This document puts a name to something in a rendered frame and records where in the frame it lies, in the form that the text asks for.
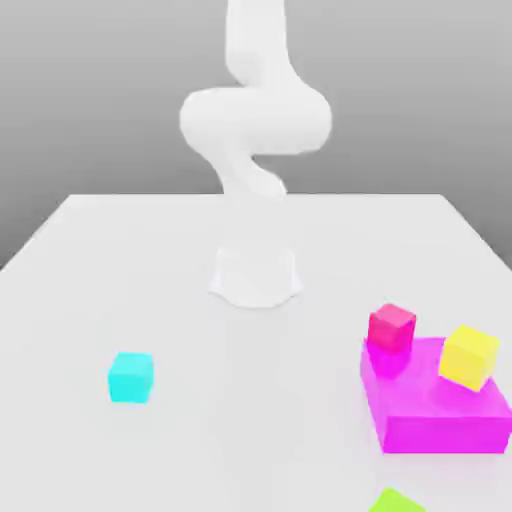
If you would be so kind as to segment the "small cyan cube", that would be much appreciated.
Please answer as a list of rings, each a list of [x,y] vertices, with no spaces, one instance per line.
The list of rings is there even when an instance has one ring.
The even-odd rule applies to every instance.
[[[118,352],[108,371],[107,381],[112,402],[146,403],[154,383],[152,355]]]

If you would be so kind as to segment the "small pink cube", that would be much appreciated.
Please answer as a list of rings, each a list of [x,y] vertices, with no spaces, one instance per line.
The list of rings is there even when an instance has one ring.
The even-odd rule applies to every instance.
[[[414,313],[387,303],[370,314],[367,340],[382,349],[397,352],[412,343],[415,325]]]

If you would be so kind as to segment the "large magenta box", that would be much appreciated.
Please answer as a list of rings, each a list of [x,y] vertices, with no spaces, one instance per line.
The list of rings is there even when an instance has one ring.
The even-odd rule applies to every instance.
[[[362,343],[360,375],[385,453],[503,453],[512,408],[493,380],[473,392],[438,374],[444,340],[399,352]]]

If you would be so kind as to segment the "small yellow cube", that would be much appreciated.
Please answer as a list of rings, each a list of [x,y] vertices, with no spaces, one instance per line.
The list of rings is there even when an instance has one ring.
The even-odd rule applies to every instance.
[[[499,346],[498,338],[460,325],[444,340],[439,376],[480,392],[492,375]]]

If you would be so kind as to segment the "small lime green cube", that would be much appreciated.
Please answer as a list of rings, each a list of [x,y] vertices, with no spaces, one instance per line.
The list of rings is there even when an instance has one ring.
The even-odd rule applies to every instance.
[[[426,509],[396,489],[387,487],[368,512],[426,512]]]

